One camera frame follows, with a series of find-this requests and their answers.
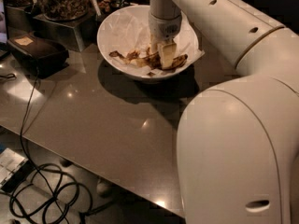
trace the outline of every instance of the gray countertop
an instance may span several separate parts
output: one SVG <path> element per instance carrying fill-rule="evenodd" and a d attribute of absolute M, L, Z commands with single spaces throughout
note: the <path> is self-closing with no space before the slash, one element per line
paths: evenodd
<path fill-rule="evenodd" d="M 69 51 L 69 66 L 36 86 L 24 137 L 184 217 L 176 159 L 180 115 L 190 100 L 235 71 L 203 38 L 205 56 L 160 84 L 132 81 L 96 45 Z M 0 126 L 19 133 L 35 78 L 13 56 L 0 62 Z"/>

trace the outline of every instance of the black cable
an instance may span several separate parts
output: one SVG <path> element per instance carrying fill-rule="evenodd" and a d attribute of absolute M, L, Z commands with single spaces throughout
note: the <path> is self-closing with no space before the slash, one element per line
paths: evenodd
<path fill-rule="evenodd" d="M 39 75 L 39 70 L 37 68 L 36 79 L 34 81 L 34 85 L 33 85 L 33 88 L 32 88 L 32 91 L 30 93 L 30 97 L 29 97 L 29 100 L 28 100 L 28 103 L 27 103 L 27 106 L 26 106 L 26 109 L 25 109 L 25 114 L 24 114 L 23 119 L 22 119 L 20 136 L 19 136 L 20 143 L 21 143 L 21 148 L 22 148 L 25 156 L 27 157 L 28 161 L 34 167 L 35 171 L 28 174 L 23 179 L 23 181 L 12 191 L 11 194 L 8 194 L 8 193 L 2 192 L 2 191 L 0 191 L 0 194 L 7 195 L 8 197 L 10 197 L 9 210 L 12 213 L 12 215 L 14 215 L 15 217 L 18 217 L 18 218 L 25 218 L 32 224 L 40 224 L 40 223 L 36 223 L 32 219 L 32 216 L 36 215 L 39 212 L 42 212 L 42 223 L 47 224 L 47 212 L 53 204 L 56 204 L 56 206 L 59 208 L 59 210 L 61 212 L 61 215 L 55 221 L 53 221 L 51 223 L 48 223 L 48 224 L 58 224 L 63 220 L 65 220 L 67 223 L 69 223 L 67 218 L 66 218 L 66 216 L 68 214 L 68 211 L 69 211 L 70 207 L 72 205 L 74 205 L 76 203 L 76 201 L 78 200 L 79 194 L 80 194 L 80 188 L 85 189 L 88 193 L 88 196 L 89 196 L 89 206 L 87 208 L 87 211 L 78 212 L 81 224 L 85 224 L 85 217 L 95 215 L 95 214 L 109 208 L 112 204 L 114 204 L 117 201 L 117 199 L 112 200 L 110 202 L 107 202 L 107 203 L 105 203 L 103 205 L 100 205 L 100 206 L 93 209 L 93 196 L 92 196 L 91 192 L 89 191 L 89 189 L 85 185 L 79 183 L 76 180 L 75 177 L 73 177 L 72 175 L 70 175 L 67 172 L 64 172 L 61 169 L 61 167 L 56 165 L 56 164 L 46 163 L 46 164 L 42 164 L 42 165 L 37 166 L 35 164 L 35 162 L 32 160 L 31 156 L 29 155 L 29 151 L 25 148 L 24 143 L 23 143 L 23 130 L 24 130 L 26 120 L 28 119 L 28 116 L 29 116 L 30 104 L 31 104 L 31 101 L 32 101 L 34 90 L 35 90 L 36 85 L 38 83 L 38 75 Z M 6 79 L 11 79 L 11 78 L 15 78 L 15 75 L 14 74 L 6 75 Z M 48 179 L 43 175 L 43 173 L 57 174 L 57 175 L 60 176 L 54 189 L 51 188 Z M 21 201 L 19 200 L 19 196 L 21 196 L 22 193 L 25 190 L 29 189 L 30 187 L 32 187 L 34 185 L 34 181 L 35 181 L 37 175 L 42 176 L 42 178 L 45 180 L 48 188 L 50 189 L 51 197 L 48 200 L 46 200 L 44 203 L 39 205 L 36 210 L 31 210 L 31 212 L 28 213 L 26 211 L 27 209 L 25 209 L 22 206 Z M 71 182 L 62 185 L 64 176 L 66 176 L 67 178 L 70 178 Z M 28 181 L 29 183 L 26 184 L 24 187 L 20 188 L 21 184 L 24 184 L 25 181 Z M 74 193 L 74 197 L 68 203 L 64 203 L 64 209 L 62 209 L 62 207 L 58 204 L 58 201 L 59 201 L 58 196 L 64 189 L 66 189 L 68 187 L 75 187 L 76 190 L 75 190 L 75 193 Z M 16 206 L 19 209 L 19 213 L 17 213 L 17 211 L 14 209 Z"/>

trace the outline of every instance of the screw hole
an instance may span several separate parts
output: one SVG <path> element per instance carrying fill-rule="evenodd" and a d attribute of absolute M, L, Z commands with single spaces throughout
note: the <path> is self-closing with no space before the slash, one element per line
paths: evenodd
<path fill-rule="evenodd" d="M 258 27 L 253 27 L 249 32 L 250 32 L 251 34 L 255 34 L 258 30 L 259 30 Z"/>
<path fill-rule="evenodd" d="M 263 212 L 270 207 L 269 200 L 260 200 L 255 202 L 250 202 L 246 204 L 246 209 L 250 213 L 260 213 Z"/>
<path fill-rule="evenodd" d="M 215 5 L 217 3 L 217 0 L 213 0 L 213 1 L 211 1 L 209 4 L 210 5 Z"/>

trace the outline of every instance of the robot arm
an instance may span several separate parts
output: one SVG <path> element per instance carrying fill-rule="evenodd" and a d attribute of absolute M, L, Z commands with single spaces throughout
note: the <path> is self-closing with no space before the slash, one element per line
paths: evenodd
<path fill-rule="evenodd" d="M 171 1 L 166 9 L 181 9 L 243 76 L 203 91 L 181 117 L 178 175 L 187 223 L 291 223 L 299 37 L 240 0 Z M 150 0 L 165 28 L 172 19 L 156 15 L 164 4 Z"/>
<path fill-rule="evenodd" d="M 150 0 L 149 27 L 157 42 L 174 38 L 181 20 L 180 9 L 172 0 Z"/>

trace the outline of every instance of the white bowl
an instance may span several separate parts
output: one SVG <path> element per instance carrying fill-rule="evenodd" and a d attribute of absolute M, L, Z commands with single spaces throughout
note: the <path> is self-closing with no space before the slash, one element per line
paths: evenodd
<path fill-rule="evenodd" d="M 171 71 L 150 70 L 148 66 L 140 68 L 134 64 L 124 64 L 119 58 L 110 57 L 111 51 L 117 50 L 126 56 L 133 49 L 140 49 L 142 57 L 142 52 L 145 53 L 150 45 L 149 12 L 150 6 L 125 7 L 113 12 L 99 27 L 97 45 L 103 57 L 117 70 L 134 80 L 154 83 L 179 74 L 198 60 L 204 52 L 198 49 L 196 33 L 183 14 L 181 30 L 175 37 L 176 55 L 187 54 L 188 59 L 180 68 Z"/>

